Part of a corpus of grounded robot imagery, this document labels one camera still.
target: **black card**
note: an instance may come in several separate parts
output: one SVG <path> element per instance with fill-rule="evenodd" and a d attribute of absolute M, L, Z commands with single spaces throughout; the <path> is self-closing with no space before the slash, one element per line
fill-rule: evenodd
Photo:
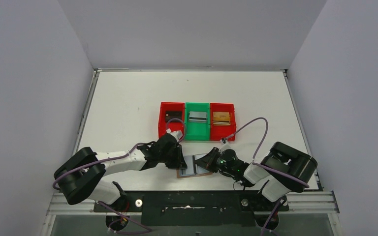
<path fill-rule="evenodd" d="M 172 118 L 182 119 L 182 112 L 179 111 L 166 111 L 166 122 L 169 122 Z"/>

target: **screw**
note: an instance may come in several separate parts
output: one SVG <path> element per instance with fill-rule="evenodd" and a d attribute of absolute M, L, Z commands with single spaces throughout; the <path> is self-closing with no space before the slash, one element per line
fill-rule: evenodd
<path fill-rule="evenodd" d="M 243 200 L 241 200 L 241 205 L 243 206 L 243 207 L 247 207 L 248 205 L 249 205 L 249 201 L 247 200 L 247 199 L 243 199 Z"/>
<path fill-rule="evenodd" d="M 142 205 L 143 205 L 143 201 L 142 201 L 142 200 L 137 199 L 137 200 L 135 201 L 135 206 L 136 206 L 136 207 L 141 207 Z"/>

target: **white tabletop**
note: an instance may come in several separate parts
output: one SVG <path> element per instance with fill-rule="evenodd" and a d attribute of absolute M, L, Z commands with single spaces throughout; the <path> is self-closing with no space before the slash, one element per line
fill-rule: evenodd
<path fill-rule="evenodd" d="M 158 139 L 160 102 L 233 103 L 237 127 L 266 117 L 269 131 L 258 151 L 260 162 L 280 141 L 307 153 L 282 72 L 101 72 L 79 148 L 93 151 L 128 150 L 138 142 Z M 265 124 L 258 120 L 237 134 L 231 147 L 239 159 L 251 162 Z M 184 155 L 208 153 L 219 142 L 182 142 Z M 124 190 L 232 190 L 233 180 L 214 173 L 176 178 L 164 164 L 144 171 L 104 177 Z M 264 181 L 251 189 L 259 189 Z M 315 176 L 309 189 L 318 189 Z"/>

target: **wire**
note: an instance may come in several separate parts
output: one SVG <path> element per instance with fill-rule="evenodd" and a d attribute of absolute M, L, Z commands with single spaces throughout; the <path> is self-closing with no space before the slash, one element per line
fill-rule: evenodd
<path fill-rule="evenodd" d="M 279 236 L 279 234 L 277 234 L 275 231 L 273 231 L 273 230 L 270 230 L 270 229 L 264 229 L 264 230 L 267 230 L 267 231 L 269 231 L 271 234 L 274 234 L 274 235 L 276 235 L 276 236 Z"/>
<path fill-rule="evenodd" d="M 137 222 L 137 221 L 135 221 L 135 220 L 132 220 L 132 219 L 130 219 L 129 217 L 127 217 L 127 216 L 125 216 L 125 215 L 123 215 L 123 214 L 117 212 L 116 210 L 112 209 L 110 206 L 108 206 L 108 205 L 105 204 L 104 202 L 98 201 L 97 203 L 100 204 L 101 206 L 105 207 L 106 209 L 112 211 L 113 213 L 119 215 L 120 217 L 125 218 L 125 219 L 129 220 L 130 222 L 132 222 L 132 223 L 134 223 L 134 224 L 136 224 L 136 225 L 138 225 L 138 226 L 140 226 L 140 227 L 146 229 L 146 231 L 138 231 L 138 232 L 120 232 L 120 231 L 113 231 L 113 230 L 111 229 L 111 231 L 113 231 L 114 233 L 116 233 L 116 234 L 121 234 L 121 235 L 140 235 L 140 234 L 150 233 L 151 231 L 153 231 L 151 228 L 149 228 L 149 227 L 147 227 L 147 226 L 145 226 L 145 225 L 143 225 L 143 224 L 140 224 L 139 222 Z M 111 228 L 111 226 L 112 226 L 113 224 L 115 224 L 116 222 L 118 222 L 118 221 L 119 221 L 119 220 L 116 220 L 116 221 L 111 222 L 111 224 L 108 225 L 108 228 Z"/>
<path fill-rule="evenodd" d="M 286 178 L 288 178 L 288 179 L 291 179 L 291 180 L 293 180 L 293 181 L 295 181 L 295 182 L 297 182 L 297 183 L 300 183 L 301 185 L 305 186 L 306 188 L 309 188 L 309 185 L 308 185 L 307 183 L 305 183 L 305 182 L 303 182 L 302 180 L 300 180 L 300 179 L 298 179 L 298 178 L 296 178 L 296 177 L 293 177 L 293 176 L 291 176 L 291 175 L 289 175 L 289 174 L 283 173 L 283 172 L 281 172 L 281 171 L 278 171 L 278 170 L 272 169 L 272 168 L 270 168 L 270 167 L 267 167 L 267 166 L 264 166 L 264 165 L 262 165 L 262 164 L 258 164 L 258 163 L 255 163 L 255 162 L 252 162 L 252 164 L 255 165 L 255 166 L 259 166 L 259 167 L 261 167 L 261 168 L 263 168 L 263 169 L 265 169 L 265 170 L 267 170 L 267 171 L 269 171 L 269 172 L 273 172 L 273 173 L 278 174 L 278 175 L 280 175 L 280 176 L 283 176 L 283 177 L 286 177 Z"/>
<path fill-rule="evenodd" d="M 261 165 L 261 164 L 259 164 L 259 163 L 255 163 L 255 162 L 254 162 L 254 160 L 255 160 L 255 156 L 257 155 L 258 150 L 260 149 L 261 145 L 263 144 L 263 141 L 264 141 L 264 139 L 265 139 L 266 136 L 267 136 L 267 131 L 269 130 L 269 122 L 267 121 L 266 118 L 264 118 L 264 117 L 257 117 L 257 118 L 254 118 L 254 119 L 250 120 L 247 124 L 245 124 L 245 125 L 243 125 L 241 128 L 239 128 L 237 131 L 235 131 L 235 133 L 233 133 L 233 134 L 231 134 L 231 135 L 229 135 L 229 136 L 227 136 L 227 137 L 225 137 L 225 138 L 226 138 L 226 139 L 231 138 L 231 137 L 234 136 L 236 133 L 238 133 L 238 132 L 240 132 L 242 129 L 244 129 L 247 125 L 249 125 L 249 124 L 251 124 L 251 123 L 253 123 L 254 121 L 259 120 L 259 119 L 264 120 L 264 122 L 266 123 L 266 129 L 264 130 L 263 138 L 261 138 L 260 143 L 258 144 L 256 150 L 254 151 L 253 158 L 252 158 L 252 164 L 255 165 L 255 166 L 259 166 L 259 167 L 261 167 L 261 168 L 263 168 L 263 169 L 265 169 L 265 170 L 267 170 L 267 171 L 269 171 L 269 172 L 273 172 L 273 173 L 279 174 L 279 175 L 281 175 L 281 176 L 283 176 L 283 177 L 286 177 L 286 178 L 288 178 L 288 179 L 291 179 L 291 180 L 293 180 L 293 181 L 295 181 L 295 182 L 300 183 L 301 185 L 305 186 L 306 188 L 309 188 L 309 185 L 308 185 L 307 183 L 303 182 L 302 180 L 300 180 L 300 179 L 298 179 L 298 178 L 296 178 L 296 177 L 293 177 L 293 176 L 291 176 L 291 175 L 289 175 L 289 174 L 286 174 L 286 173 L 283 173 L 283 172 L 277 171 L 277 170 L 272 169 L 272 168 L 270 168 L 270 167 L 267 167 L 267 166 L 264 166 L 264 165 Z"/>
<path fill-rule="evenodd" d="M 270 180 L 267 180 L 267 181 L 264 183 L 264 185 L 260 188 L 260 190 L 257 192 L 257 194 L 260 194 L 260 193 L 263 191 L 264 187 L 266 187 L 266 185 L 269 183 L 269 181 L 270 181 Z"/>
<path fill-rule="evenodd" d="M 240 132 L 242 129 L 244 129 L 247 125 L 249 125 L 249 124 L 251 124 L 251 123 L 253 123 L 254 121 L 259 120 L 259 119 L 264 120 L 264 122 L 266 123 L 266 129 L 264 130 L 263 138 L 261 138 L 261 141 L 260 141 L 260 143 L 258 144 L 258 146 L 257 146 L 257 148 L 256 148 L 256 150 L 255 150 L 255 152 L 254 152 L 254 154 L 253 154 L 253 161 L 254 161 L 254 159 L 255 159 L 255 156 L 257 155 L 258 150 L 260 149 L 261 145 L 263 144 L 264 139 L 265 139 L 266 136 L 267 136 L 267 131 L 269 130 L 269 122 L 267 121 L 266 118 L 264 118 L 264 117 L 257 117 L 257 118 L 254 118 L 254 119 L 250 120 L 247 124 L 245 124 L 245 125 L 243 125 L 241 128 L 239 128 L 237 131 L 235 131 L 233 134 L 230 134 L 230 135 L 228 135 L 228 136 L 225 138 L 225 139 L 229 139 L 229 138 L 231 138 L 232 136 L 234 136 L 235 134 L 237 134 L 238 132 Z"/>
<path fill-rule="evenodd" d="M 74 173 L 76 171 L 80 171 L 84 168 L 88 168 L 88 167 L 91 167 L 91 166 L 94 166 L 96 164 L 100 164 L 100 163 L 103 163 L 103 162 L 107 162 L 107 161 L 115 161 L 115 160 L 118 160 L 118 159 L 123 159 L 123 158 L 126 158 L 132 151 L 134 151 L 134 149 L 138 146 L 138 145 L 143 145 L 145 143 L 136 143 L 132 148 L 131 150 L 125 154 L 125 155 L 122 155 L 122 156 L 119 156 L 119 157 L 114 157 L 114 158 L 106 158 L 106 159 L 102 159 L 102 160 L 99 160 L 99 161 L 94 161 L 94 162 L 91 162 L 91 163 L 88 163 L 86 165 L 83 165 L 83 166 L 79 166 L 77 168 L 74 168 L 73 170 L 70 170 L 64 174 L 62 174 L 61 176 L 59 176 L 54 182 L 53 182 L 53 188 L 56 189 L 56 190 L 60 190 L 60 188 L 56 187 L 56 184 L 60 182 L 60 180 L 62 180 L 64 177 L 66 177 L 67 175 L 71 174 L 71 173 Z"/>
<path fill-rule="evenodd" d="M 179 141 L 178 141 L 178 143 L 180 143 L 181 141 L 183 141 L 183 139 L 185 139 L 185 136 L 186 136 L 186 125 L 185 125 L 185 123 L 183 122 L 183 120 L 181 120 L 181 119 L 179 119 L 179 118 L 172 118 L 172 119 L 170 119 L 167 123 L 166 123 L 166 130 L 169 128 L 169 123 L 170 122 L 172 122 L 172 121 L 174 121 L 174 120 L 176 120 L 176 121 L 178 121 L 178 122 L 180 122 L 180 123 L 182 123 L 183 124 L 183 131 L 182 131 L 182 133 L 183 133 L 183 136 L 179 139 Z"/>
<path fill-rule="evenodd" d="M 279 206 L 280 206 L 280 204 L 281 204 L 281 199 L 282 199 L 282 198 L 279 198 L 279 199 L 277 200 L 277 203 L 276 203 L 275 207 L 273 208 L 273 210 L 272 210 L 272 212 L 270 213 L 269 217 L 267 217 L 266 222 L 264 222 L 264 225 L 263 225 L 263 227 L 262 227 L 261 230 L 260 230 L 260 236 L 263 236 L 263 235 L 264 235 L 264 230 L 269 230 L 269 229 L 266 229 L 266 226 L 267 226 L 267 224 L 269 224 L 270 219 L 272 219 L 272 217 L 273 217 L 273 215 L 275 214 L 275 212 L 277 211 L 277 209 L 279 209 Z"/>

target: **white wall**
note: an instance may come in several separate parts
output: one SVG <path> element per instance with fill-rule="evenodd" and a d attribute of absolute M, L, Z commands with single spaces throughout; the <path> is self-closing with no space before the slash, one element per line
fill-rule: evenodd
<path fill-rule="evenodd" d="M 91 79 L 56 0 L 0 1 L 0 236 L 39 234 Z"/>
<path fill-rule="evenodd" d="M 288 77 L 346 235 L 378 235 L 378 1 L 328 0 Z"/>
<path fill-rule="evenodd" d="M 59 0 L 95 68 L 288 68 L 326 0 Z"/>

